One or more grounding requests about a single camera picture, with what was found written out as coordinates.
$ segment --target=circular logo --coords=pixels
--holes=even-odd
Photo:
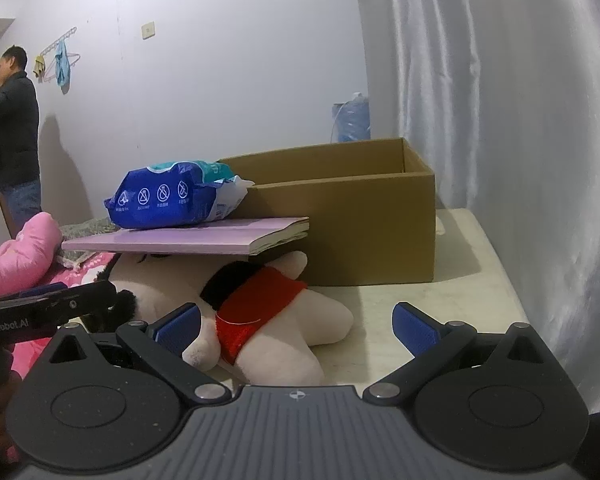
[[[166,184],[161,184],[158,188],[158,200],[160,202],[167,202],[169,199],[169,195],[171,194],[171,189]]]
[[[138,193],[138,202],[140,205],[145,205],[149,202],[149,190],[143,187]]]
[[[188,194],[189,186],[187,186],[187,184],[185,184],[183,181],[180,181],[180,183],[178,184],[178,196],[180,198],[186,198]]]
[[[124,206],[127,202],[129,202],[129,197],[126,195],[126,191],[123,191],[120,197],[118,198],[118,205]]]
[[[306,397],[306,393],[304,393],[302,390],[295,390],[289,394],[289,397],[291,397],[293,400],[301,400]]]

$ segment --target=plastic bag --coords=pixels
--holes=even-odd
[[[369,99],[360,92],[353,94],[351,101],[333,105],[333,129],[338,132],[338,142],[371,139]]]
[[[126,229],[198,224],[225,218],[252,185],[226,164],[168,162],[127,173],[104,205],[111,221]]]

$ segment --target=man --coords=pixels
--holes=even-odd
[[[0,193],[18,231],[40,206],[36,89],[27,78],[27,53],[12,46],[0,58]]]

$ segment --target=blue jeans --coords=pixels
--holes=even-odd
[[[0,190],[9,206],[9,212],[16,224],[18,232],[25,222],[42,212],[40,205],[42,194],[40,191],[40,179],[14,187],[4,187]]]

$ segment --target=wet wipes package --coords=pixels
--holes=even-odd
[[[125,229],[199,224],[225,218],[252,185],[219,162],[168,162],[129,171],[104,205]]]

